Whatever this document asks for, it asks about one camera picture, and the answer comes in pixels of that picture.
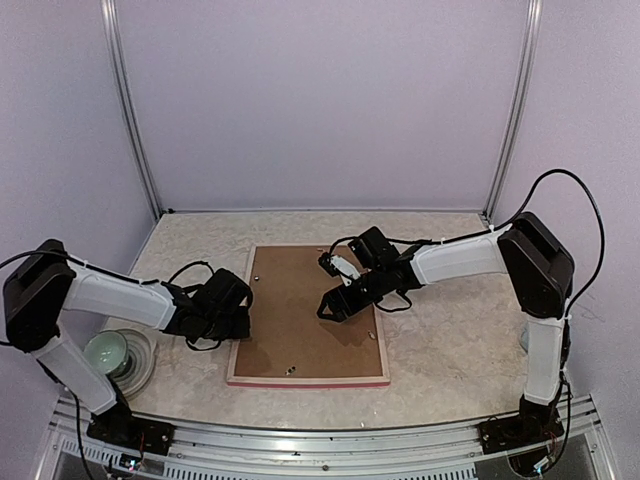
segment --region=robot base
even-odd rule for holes
[[[485,455],[526,447],[549,441],[552,434],[560,438],[564,428],[558,412],[554,409],[547,425],[540,426],[534,418],[514,415],[487,420],[478,425],[482,452]]]
[[[170,423],[137,417],[131,417],[129,427],[129,431],[136,432],[136,434],[125,438],[123,436],[114,436],[108,429],[103,428],[100,423],[92,423],[89,424],[87,429],[87,436],[137,452],[142,450],[156,455],[167,456],[176,427]]]

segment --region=brown board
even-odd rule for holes
[[[247,281],[253,291],[251,338],[234,342],[227,383],[260,387],[389,384],[382,328],[373,306],[343,323],[320,320],[325,292],[338,286],[318,265],[327,247],[257,246]],[[347,247],[336,253],[357,265]]]

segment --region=white wall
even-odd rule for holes
[[[166,207],[484,207],[526,0],[119,2]]]
[[[544,170],[566,167],[592,189],[608,248],[601,276],[574,312],[570,373],[593,394],[624,478],[640,472],[640,4],[545,2],[523,124],[497,220]],[[577,286],[598,253],[579,187],[545,180],[532,210],[577,261]]]
[[[123,127],[100,3],[4,2],[0,260],[56,237],[74,255],[127,271],[152,223]],[[11,271],[0,272],[0,283]],[[66,320],[81,342],[100,321]],[[26,479],[58,388],[17,350],[0,348],[0,365],[0,477]]]

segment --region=metal corner post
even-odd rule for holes
[[[500,157],[498,168],[491,184],[489,198],[484,208],[484,216],[489,222],[493,221],[493,216],[504,187],[507,170],[511,163],[513,150],[520,128],[520,121],[524,112],[527,91],[529,89],[529,79],[533,69],[533,60],[538,43],[538,32],[540,30],[540,16],[542,12],[542,0],[529,0],[529,12],[527,15],[527,25],[524,34],[524,43],[520,54],[520,65],[516,79],[516,89],[511,102],[511,110],[507,121],[507,128],[502,145],[500,146]]]
[[[116,12],[115,0],[100,0],[102,7],[102,20],[107,35],[107,45],[111,56],[111,66],[116,80],[116,88],[122,114],[124,117],[127,135],[131,142],[133,158],[140,176],[140,181],[144,189],[149,208],[155,221],[157,222],[162,216],[162,204],[158,196],[158,190],[151,174],[149,163],[142,146],[142,138],[138,128],[133,102],[131,100],[131,91],[127,81],[127,71],[124,63],[124,54],[122,51],[122,41],[120,39],[120,31],[118,29],[118,15]]]

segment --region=wooden board frame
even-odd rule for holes
[[[249,284],[251,281],[251,270],[258,247],[317,247],[317,243],[276,243],[276,244],[255,244],[251,247],[247,260],[244,280]],[[389,358],[387,356],[387,345],[385,342],[384,329],[380,320],[380,315],[376,309],[373,310],[373,318],[376,326],[376,339],[380,353],[380,364],[382,375],[374,377],[343,377],[343,378],[264,378],[264,377],[241,377],[235,375],[236,360],[240,340],[231,343],[229,354],[229,366],[227,368],[227,385],[232,387],[261,387],[261,388],[365,388],[365,387],[386,387],[391,383],[389,374]]]

